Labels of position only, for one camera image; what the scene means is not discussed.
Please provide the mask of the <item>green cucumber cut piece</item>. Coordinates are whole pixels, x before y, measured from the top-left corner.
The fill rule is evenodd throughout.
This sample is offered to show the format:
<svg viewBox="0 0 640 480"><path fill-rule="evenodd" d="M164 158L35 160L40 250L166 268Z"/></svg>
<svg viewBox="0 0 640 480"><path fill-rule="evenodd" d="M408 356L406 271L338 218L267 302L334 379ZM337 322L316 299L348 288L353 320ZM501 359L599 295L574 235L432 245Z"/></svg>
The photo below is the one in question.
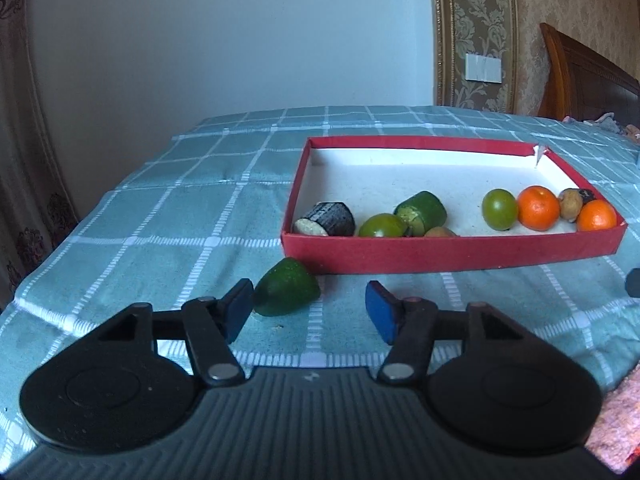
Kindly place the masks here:
<svg viewBox="0 0 640 480"><path fill-rule="evenodd" d="M428 191L416 193L398 204L394 214L407 223L411 236L423 236L436 226L444 226L448 218L440 199Z"/></svg>

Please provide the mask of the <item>dark cylinder piece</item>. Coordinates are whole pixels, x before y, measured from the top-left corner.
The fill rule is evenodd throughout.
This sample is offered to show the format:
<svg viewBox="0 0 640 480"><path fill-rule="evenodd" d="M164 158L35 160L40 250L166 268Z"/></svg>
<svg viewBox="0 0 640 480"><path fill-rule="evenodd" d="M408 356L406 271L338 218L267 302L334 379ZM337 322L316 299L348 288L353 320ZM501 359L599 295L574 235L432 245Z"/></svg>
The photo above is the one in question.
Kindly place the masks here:
<svg viewBox="0 0 640 480"><path fill-rule="evenodd" d="M596 199L596 196L589 188L580 188L578 190L580 197L582 198L582 204L587 205Z"/></svg>
<svg viewBox="0 0 640 480"><path fill-rule="evenodd" d="M292 226L295 234L310 236L353 236L355 229L354 216L342 202L316 203Z"/></svg>

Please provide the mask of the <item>green cucumber end piece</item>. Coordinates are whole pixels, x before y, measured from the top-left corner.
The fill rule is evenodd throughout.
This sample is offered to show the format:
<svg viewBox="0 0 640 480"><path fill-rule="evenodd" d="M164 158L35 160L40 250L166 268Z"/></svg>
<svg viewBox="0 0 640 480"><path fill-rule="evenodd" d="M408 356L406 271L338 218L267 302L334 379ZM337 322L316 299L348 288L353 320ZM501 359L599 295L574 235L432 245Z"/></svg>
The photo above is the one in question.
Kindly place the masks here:
<svg viewBox="0 0 640 480"><path fill-rule="evenodd" d="M293 313L321 296L314 274L303 263L285 257L275 264L254 289L254 311L262 316L280 316Z"/></svg>

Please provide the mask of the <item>white wall switch panel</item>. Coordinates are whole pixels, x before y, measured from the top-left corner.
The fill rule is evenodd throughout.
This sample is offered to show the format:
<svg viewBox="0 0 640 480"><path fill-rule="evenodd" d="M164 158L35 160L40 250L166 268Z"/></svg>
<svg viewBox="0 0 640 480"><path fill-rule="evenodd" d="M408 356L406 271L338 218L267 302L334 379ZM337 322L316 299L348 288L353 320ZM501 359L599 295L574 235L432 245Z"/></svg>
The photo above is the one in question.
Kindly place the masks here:
<svg viewBox="0 0 640 480"><path fill-rule="evenodd" d="M502 62L500 58L467 53L465 55L464 76L468 81L502 84Z"/></svg>

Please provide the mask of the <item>ornate wallpaper panel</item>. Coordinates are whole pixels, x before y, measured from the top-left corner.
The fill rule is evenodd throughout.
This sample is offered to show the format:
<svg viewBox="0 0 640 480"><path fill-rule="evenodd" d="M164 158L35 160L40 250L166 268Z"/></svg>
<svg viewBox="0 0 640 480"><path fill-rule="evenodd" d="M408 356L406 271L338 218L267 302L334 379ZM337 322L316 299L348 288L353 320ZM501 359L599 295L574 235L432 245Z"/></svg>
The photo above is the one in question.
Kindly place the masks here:
<svg viewBox="0 0 640 480"><path fill-rule="evenodd" d="M434 0L435 103L512 113L518 65L516 0ZM498 58L498 82L465 75L469 54Z"/></svg>

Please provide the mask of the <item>orange mandarin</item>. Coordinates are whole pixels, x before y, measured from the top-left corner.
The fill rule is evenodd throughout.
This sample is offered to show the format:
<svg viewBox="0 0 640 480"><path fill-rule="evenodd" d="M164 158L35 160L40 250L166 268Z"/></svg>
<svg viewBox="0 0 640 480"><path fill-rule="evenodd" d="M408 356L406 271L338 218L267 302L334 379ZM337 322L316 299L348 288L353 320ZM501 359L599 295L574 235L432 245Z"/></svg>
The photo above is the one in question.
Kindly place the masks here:
<svg viewBox="0 0 640 480"><path fill-rule="evenodd" d="M518 222L527 229L546 232L560 218L558 198L544 186L531 185L518 194Z"/></svg>
<svg viewBox="0 0 640 480"><path fill-rule="evenodd" d="M617 214L606 200L592 200L582 206L576 226L580 232L612 229L617 226Z"/></svg>

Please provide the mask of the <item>pink floral towel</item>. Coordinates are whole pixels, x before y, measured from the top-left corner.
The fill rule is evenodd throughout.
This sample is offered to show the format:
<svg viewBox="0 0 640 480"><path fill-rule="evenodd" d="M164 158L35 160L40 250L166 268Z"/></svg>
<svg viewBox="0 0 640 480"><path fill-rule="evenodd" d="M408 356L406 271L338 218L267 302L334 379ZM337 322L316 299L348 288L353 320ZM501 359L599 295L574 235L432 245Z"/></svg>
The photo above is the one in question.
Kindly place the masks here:
<svg viewBox="0 0 640 480"><path fill-rule="evenodd" d="M609 392L587 440L586 448L616 474L639 459L639 365Z"/></svg>

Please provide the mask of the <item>wooden bed headboard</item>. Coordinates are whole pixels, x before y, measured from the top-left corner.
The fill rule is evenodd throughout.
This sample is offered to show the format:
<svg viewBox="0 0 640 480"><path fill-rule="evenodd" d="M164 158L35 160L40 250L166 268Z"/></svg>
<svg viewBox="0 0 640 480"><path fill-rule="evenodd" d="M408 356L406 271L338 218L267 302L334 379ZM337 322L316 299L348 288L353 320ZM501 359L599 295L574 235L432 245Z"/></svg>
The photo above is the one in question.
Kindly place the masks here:
<svg viewBox="0 0 640 480"><path fill-rule="evenodd" d="M540 24L550 72L540 117L596 120L613 113L623 126L639 125L639 81L595 50Z"/></svg>

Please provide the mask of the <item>brown longan fruit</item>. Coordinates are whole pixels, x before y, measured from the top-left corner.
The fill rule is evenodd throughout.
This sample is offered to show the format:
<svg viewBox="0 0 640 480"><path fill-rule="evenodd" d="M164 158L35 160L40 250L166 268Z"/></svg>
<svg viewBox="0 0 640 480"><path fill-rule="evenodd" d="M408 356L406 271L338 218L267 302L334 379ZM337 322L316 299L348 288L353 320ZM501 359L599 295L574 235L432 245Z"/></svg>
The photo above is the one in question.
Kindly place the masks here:
<svg viewBox="0 0 640 480"><path fill-rule="evenodd" d="M559 194L558 200L560 204L560 217L567 222L575 222L584 204L580 189L566 188Z"/></svg>

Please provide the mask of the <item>patterned brown curtain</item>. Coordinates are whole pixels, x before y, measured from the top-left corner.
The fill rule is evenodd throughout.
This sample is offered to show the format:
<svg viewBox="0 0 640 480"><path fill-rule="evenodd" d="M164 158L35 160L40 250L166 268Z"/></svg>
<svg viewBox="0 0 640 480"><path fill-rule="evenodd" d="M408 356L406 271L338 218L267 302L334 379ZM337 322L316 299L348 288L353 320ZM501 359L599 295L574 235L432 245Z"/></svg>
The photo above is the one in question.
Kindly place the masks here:
<svg viewBox="0 0 640 480"><path fill-rule="evenodd" d="M78 225L35 85L27 0L1 0L1 305Z"/></svg>

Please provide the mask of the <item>green tomato small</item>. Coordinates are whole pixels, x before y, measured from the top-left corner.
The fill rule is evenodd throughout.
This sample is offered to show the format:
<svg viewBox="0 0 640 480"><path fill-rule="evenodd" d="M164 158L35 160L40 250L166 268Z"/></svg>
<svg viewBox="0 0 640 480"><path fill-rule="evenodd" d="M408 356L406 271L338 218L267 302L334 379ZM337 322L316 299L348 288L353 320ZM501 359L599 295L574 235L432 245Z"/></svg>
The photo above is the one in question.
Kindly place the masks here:
<svg viewBox="0 0 640 480"><path fill-rule="evenodd" d="M367 218L358 230L359 237L404 237L410 231L408 223L404 219L382 212Z"/></svg>

